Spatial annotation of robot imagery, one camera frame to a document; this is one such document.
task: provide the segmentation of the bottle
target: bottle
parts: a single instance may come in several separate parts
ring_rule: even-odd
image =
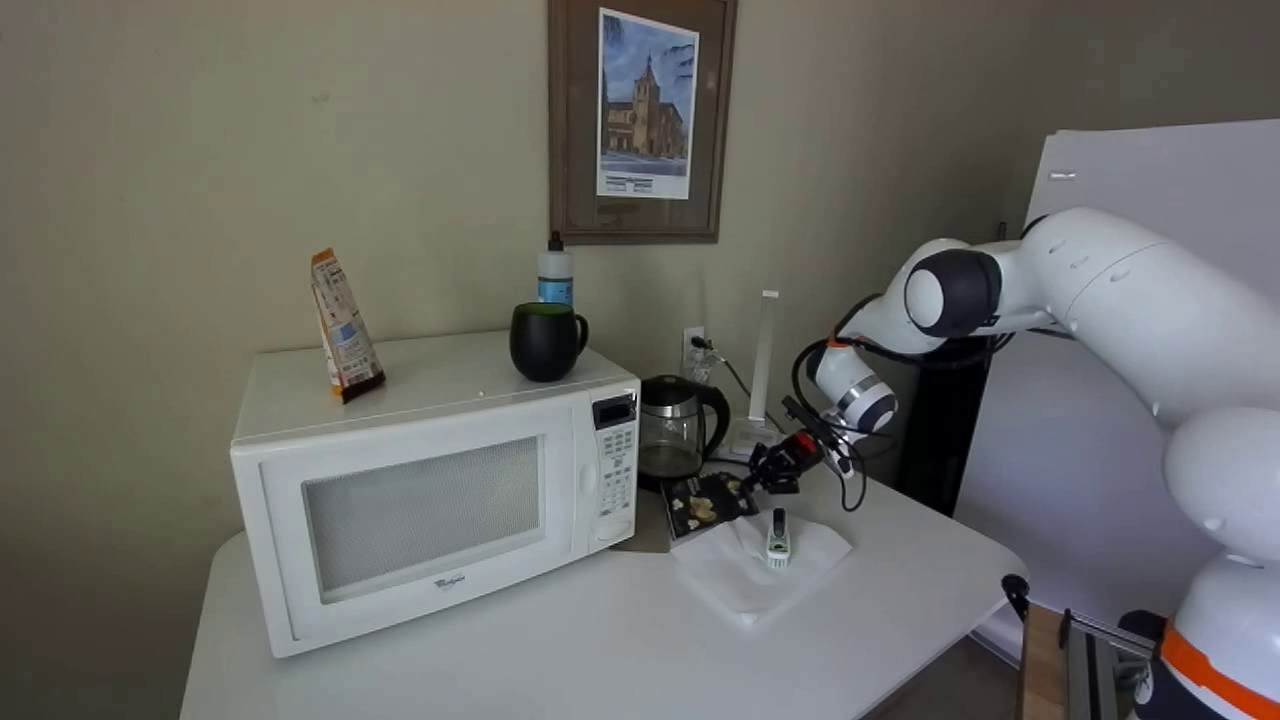
[[[535,298],[571,306],[571,265],[562,231],[551,231],[547,252],[535,265]]]

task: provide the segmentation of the white microwave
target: white microwave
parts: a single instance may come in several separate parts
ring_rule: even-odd
[[[273,654],[511,586],[637,531],[640,379],[527,383],[504,331],[389,340],[341,405],[319,348],[252,361],[234,467]]]

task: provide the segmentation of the microwave window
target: microwave window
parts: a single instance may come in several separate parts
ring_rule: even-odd
[[[541,526],[535,440],[304,487],[319,600],[496,556]]]

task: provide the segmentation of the black kettle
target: black kettle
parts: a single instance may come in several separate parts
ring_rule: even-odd
[[[723,432],[723,393],[683,375],[648,375],[640,383],[640,484],[661,487],[695,474]]]

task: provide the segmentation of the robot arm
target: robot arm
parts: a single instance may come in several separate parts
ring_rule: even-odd
[[[1280,715],[1280,311],[1229,273],[1105,210],[1050,215],[1018,245],[932,239],[810,363],[837,408],[821,421],[830,452],[857,454],[892,421],[859,348],[926,356],[1024,329],[1077,336],[1131,383],[1172,432],[1180,513],[1229,548],[1166,630],[1177,694]]]
[[[885,294],[839,322],[810,375],[837,405],[837,425],[869,436],[892,421],[892,393],[859,342],[926,356],[954,336],[1024,329],[1071,331],[1166,425],[1210,408],[1280,408],[1276,306],[1172,239],[1086,208],[1013,245],[929,239]]]

